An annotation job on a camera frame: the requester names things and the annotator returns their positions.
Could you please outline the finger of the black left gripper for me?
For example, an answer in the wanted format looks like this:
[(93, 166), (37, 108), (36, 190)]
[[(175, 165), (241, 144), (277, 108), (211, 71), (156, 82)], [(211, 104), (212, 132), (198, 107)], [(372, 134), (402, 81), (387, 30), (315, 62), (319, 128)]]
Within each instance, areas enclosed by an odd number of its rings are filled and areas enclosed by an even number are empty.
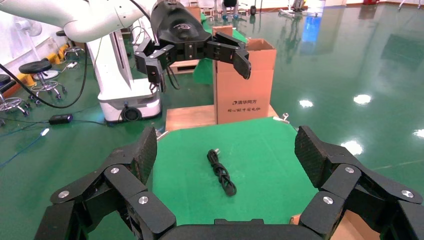
[(147, 76), (151, 92), (166, 91), (166, 77), (172, 81), (170, 66), (176, 61), (176, 47), (173, 44), (160, 46), (151, 38), (145, 38), (134, 52), (136, 69)]
[(215, 61), (232, 64), (245, 80), (251, 76), (252, 64), (246, 43), (223, 32), (216, 32), (204, 43), (204, 56)]

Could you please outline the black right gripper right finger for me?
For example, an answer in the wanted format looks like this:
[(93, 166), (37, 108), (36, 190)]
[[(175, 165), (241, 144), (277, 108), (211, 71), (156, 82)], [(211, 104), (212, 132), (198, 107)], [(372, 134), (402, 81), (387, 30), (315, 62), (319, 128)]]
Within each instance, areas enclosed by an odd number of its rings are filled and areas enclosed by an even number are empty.
[(350, 211), (382, 240), (423, 239), (424, 199), (415, 190), (370, 170), (306, 125), (298, 128), (294, 153), (318, 190), (301, 213), (300, 226), (328, 240)]

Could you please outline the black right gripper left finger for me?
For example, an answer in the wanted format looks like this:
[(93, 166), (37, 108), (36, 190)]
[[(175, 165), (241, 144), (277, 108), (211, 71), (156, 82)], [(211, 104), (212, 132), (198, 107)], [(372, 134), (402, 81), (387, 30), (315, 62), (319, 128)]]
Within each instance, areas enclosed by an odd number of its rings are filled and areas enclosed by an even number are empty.
[(133, 143), (115, 148), (95, 171), (50, 197), (37, 240), (86, 240), (116, 212), (138, 240), (158, 240), (176, 226), (175, 215), (151, 191), (157, 134), (146, 127)]

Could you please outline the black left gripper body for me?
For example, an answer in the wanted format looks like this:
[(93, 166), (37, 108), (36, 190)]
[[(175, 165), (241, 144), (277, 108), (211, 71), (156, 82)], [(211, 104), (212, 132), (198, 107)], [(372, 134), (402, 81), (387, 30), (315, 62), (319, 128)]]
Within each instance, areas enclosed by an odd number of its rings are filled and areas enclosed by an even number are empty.
[(170, 56), (171, 62), (181, 62), (215, 58), (212, 34), (205, 31), (201, 22), (180, 2), (157, 2), (150, 20), (157, 37), (157, 52), (150, 56), (151, 59)]

